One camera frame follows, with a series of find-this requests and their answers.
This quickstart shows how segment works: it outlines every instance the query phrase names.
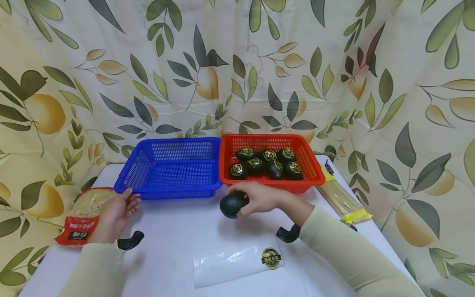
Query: basket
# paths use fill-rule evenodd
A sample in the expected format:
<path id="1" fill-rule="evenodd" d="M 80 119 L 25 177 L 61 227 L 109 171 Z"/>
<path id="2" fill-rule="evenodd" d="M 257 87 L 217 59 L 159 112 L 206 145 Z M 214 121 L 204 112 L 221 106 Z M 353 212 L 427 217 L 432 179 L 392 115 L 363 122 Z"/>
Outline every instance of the basket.
<path id="1" fill-rule="evenodd" d="M 319 186 L 325 182 L 325 176 L 320 168 L 320 164 L 307 141 L 300 135 L 225 134 L 221 138 L 221 148 L 219 150 L 219 178 L 224 184 L 232 185 L 242 182 L 241 180 L 232 179 L 229 169 L 233 163 L 240 163 L 240 160 L 235 155 L 236 151 L 246 147 L 250 147 L 257 152 L 269 149 L 278 152 L 282 148 L 290 147 L 294 150 L 304 175 L 304 180 L 302 181 L 291 181 L 288 179 L 274 181 L 266 173 L 258 176 L 248 176 L 248 180 L 258 180 L 262 184 L 287 190 L 295 194 L 304 193 L 312 186 Z"/>
<path id="2" fill-rule="evenodd" d="M 213 197 L 219 180 L 220 139 L 149 139 L 139 142 L 114 190 L 132 188 L 143 200 Z"/>

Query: plastic bag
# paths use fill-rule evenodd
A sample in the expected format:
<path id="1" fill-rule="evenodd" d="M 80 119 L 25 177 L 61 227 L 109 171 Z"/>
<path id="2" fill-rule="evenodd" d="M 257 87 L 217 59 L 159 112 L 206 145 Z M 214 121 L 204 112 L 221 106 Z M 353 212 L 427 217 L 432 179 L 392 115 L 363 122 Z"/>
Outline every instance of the plastic bag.
<path id="1" fill-rule="evenodd" d="M 193 257 L 195 288 L 216 285 L 284 265 L 274 238 L 210 249 Z"/>
<path id="2" fill-rule="evenodd" d="M 317 189 L 347 224 L 368 220 L 372 215 L 340 185 L 340 183 L 322 167 L 325 183 Z"/>
<path id="3" fill-rule="evenodd" d="M 55 238 L 56 242 L 75 247 L 85 245 L 99 221 L 102 204 L 115 195 L 114 188 L 91 188 L 82 192 L 65 218 L 64 229 Z"/>

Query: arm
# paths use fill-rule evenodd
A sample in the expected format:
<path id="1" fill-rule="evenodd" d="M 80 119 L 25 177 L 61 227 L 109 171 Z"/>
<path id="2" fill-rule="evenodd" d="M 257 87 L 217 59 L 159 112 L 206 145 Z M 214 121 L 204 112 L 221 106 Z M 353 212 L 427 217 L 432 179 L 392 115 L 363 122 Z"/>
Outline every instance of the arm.
<path id="1" fill-rule="evenodd" d="M 283 190 L 257 182 L 241 182 L 229 188 L 246 192 L 249 204 L 238 216 L 281 209 L 301 227 L 302 241 L 327 262 L 361 297 L 423 296 L 419 288 L 361 235 L 331 217 L 318 206 Z"/>
<path id="2" fill-rule="evenodd" d="M 139 195 L 132 189 L 107 200 L 94 233 L 83 247 L 73 274 L 61 291 L 61 297 L 115 297 L 120 295 L 120 265 L 124 251 L 115 240 L 128 219 L 139 210 Z"/>

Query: white tablecloth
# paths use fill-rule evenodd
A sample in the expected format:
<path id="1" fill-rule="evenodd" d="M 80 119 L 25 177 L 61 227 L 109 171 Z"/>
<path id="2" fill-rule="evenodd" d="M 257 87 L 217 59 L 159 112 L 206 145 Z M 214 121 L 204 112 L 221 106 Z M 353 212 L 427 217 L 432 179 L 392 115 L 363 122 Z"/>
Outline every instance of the white tablecloth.
<path id="1" fill-rule="evenodd" d="M 319 155 L 324 164 L 328 157 Z M 94 187 L 113 186 L 123 164 L 104 168 Z M 352 193 L 333 166 L 335 178 Z M 123 238 L 135 230 L 145 234 L 136 248 L 127 251 L 123 261 L 123 296 L 159 297 L 262 297 L 262 296 L 354 296 L 351 289 L 319 255 L 300 240 L 291 244 L 279 242 L 285 266 L 215 286 L 195 289 L 192 257 L 196 251 L 229 245 L 239 240 L 274 236 L 292 222 L 280 211 L 255 214 L 249 218 L 230 220 L 219 210 L 223 186 L 213 199 L 194 201 L 144 201 Z M 313 187 L 303 197 L 318 204 L 335 218 L 338 214 Z M 410 279 L 392 247 L 378 227 L 369 220 L 357 224 L 358 232 L 388 257 Z M 20 297 L 58 296 L 69 279 L 81 250 L 53 244 L 41 265 L 26 284 Z"/>

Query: curtain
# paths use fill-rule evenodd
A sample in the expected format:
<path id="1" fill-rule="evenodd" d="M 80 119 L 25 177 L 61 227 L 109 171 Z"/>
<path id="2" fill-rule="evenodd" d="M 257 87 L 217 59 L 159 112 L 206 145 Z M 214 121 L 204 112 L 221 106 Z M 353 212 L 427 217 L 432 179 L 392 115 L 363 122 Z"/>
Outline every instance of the curtain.
<path id="1" fill-rule="evenodd" d="M 475 1 L 0 0 L 0 295 L 143 139 L 286 133 L 427 296 L 475 293 Z"/>

